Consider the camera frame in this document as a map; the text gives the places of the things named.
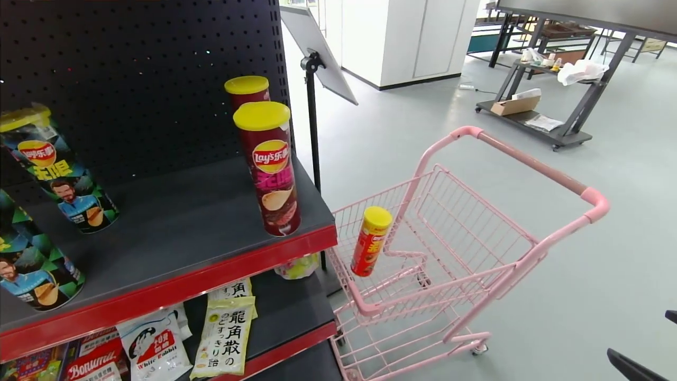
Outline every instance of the red shelf edge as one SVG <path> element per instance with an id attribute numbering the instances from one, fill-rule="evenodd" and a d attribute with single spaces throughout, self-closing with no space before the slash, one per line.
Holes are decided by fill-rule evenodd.
<path id="1" fill-rule="evenodd" d="M 327 226 L 125 295 L 3 332 L 0 334 L 0 363 L 195 298 L 220 285 L 262 273 L 336 244 L 336 228 Z"/>
<path id="2" fill-rule="evenodd" d="M 235 376 L 224 374 L 210 378 L 209 381 L 243 381 L 271 368 L 304 350 L 315 346 L 336 335 L 336 322 L 327 323 L 303 336 L 287 342 L 273 350 L 247 361 L 244 365 L 244 375 Z"/>

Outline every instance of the yellow lid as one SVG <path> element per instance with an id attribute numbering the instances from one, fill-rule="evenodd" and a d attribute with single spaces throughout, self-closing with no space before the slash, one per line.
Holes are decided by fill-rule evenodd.
<path id="1" fill-rule="evenodd" d="M 379 228 L 387 228 L 393 223 L 393 216 L 380 206 L 370 206 L 364 210 L 364 219 Z"/>
<path id="2" fill-rule="evenodd" d="M 233 121 L 239 129 L 259 132 L 280 127 L 289 121 L 291 114 L 282 103 L 249 102 L 238 108 Z"/>
<path id="3" fill-rule="evenodd" d="M 22 108 L 0 116 L 0 132 L 12 131 L 28 124 L 49 125 L 51 110 L 34 103 L 32 108 Z"/>
<path id="4" fill-rule="evenodd" d="M 245 75 L 244 77 L 227 80 L 223 87 L 230 94 L 255 94 L 268 88 L 268 78 L 258 75 Z"/>

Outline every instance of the pegboard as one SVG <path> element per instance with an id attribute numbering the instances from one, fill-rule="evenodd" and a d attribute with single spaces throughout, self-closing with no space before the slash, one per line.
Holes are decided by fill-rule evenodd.
<path id="1" fill-rule="evenodd" d="M 48 106 L 104 185 L 241 155 L 228 79 L 290 103 L 276 0 L 2 0 L 0 50 L 1 110 Z M 9 157 L 3 188 L 30 180 Z"/>

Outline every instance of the cart wire frame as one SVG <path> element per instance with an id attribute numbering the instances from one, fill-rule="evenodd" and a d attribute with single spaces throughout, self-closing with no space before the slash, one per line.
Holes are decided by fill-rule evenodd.
<path id="1" fill-rule="evenodd" d="M 537 240 L 439 164 L 425 171 L 433 154 L 466 135 L 528 165 L 594 207 Z M 369 277 L 356 277 L 350 270 L 353 250 L 364 210 L 372 205 L 388 209 L 395 218 L 378 266 Z M 608 211 L 609 203 L 594 188 L 478 127 L 461 127 L 434 143 L 412 179 L 334 213 L 338 245 L 327 254 L 348 301 L 335 310 L 339 330 L 332 348 L 344 379 L 386 380 L 467 350 L 486 351 L 491 333 L 473 334 L 468 324 L 519 283 L 554 244 Z M 411 326 L 394 335 L 378 335 L 382 324 L 400 319 Z M 412 334 L 419 337 L 411 340 Z M 359 345 L 365 339 L 369 343 Z M 374 371 L 365 375 L 363 367 L 370 361 Z"/>

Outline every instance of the cart handle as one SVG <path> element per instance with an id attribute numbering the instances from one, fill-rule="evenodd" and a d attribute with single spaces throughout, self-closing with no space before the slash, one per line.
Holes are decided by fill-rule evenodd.
<path id="1" fill-rule="evenodd" d="M 448 136 L 444 137 L 442 140 L 433 144 L 428 148 L 423 156 L 421 161 L 416 168 L 416 177 L 420 176 L 425 167 L 427 166 L 430 156 L 442 149 L 444 146 L 447 146 L 449 143 L 460 139 L 463 136 L 470 135 L 475 138 L 487 143 L 488 145 L 498 149 L 499 151 L 514 157 L 518 161 L 530 166 L 531 168 L 539 171 L 550 179 L 554 180 L 558 184 L 564 186 L 566 189 L 569 189 L 571 192 L 579 195 L 581 199 L 592 204 L 594 207 L 591 210 L 588 210 L 585 213 L 585 216 L 590 220 L 590 223 L 596 222 L 600 218 L 604 217 L 609 212 L 609 202 L 606 197 L 604 197 L 598 190 L 595 188 L 586 186 L 577 180 L 574 180 L 567 174 L 558 171 L 555 168 L 549 167 L 540 161 L 534 159 L 533 157 L 527 155 L 526 153 L 519 151 L 500 140 L 495 139 L 493 136 L 490 136 L 484 130 L 479 127 L 474 127 L 472 125 L 466 125 L 461 128 L 455 129 Z"/>

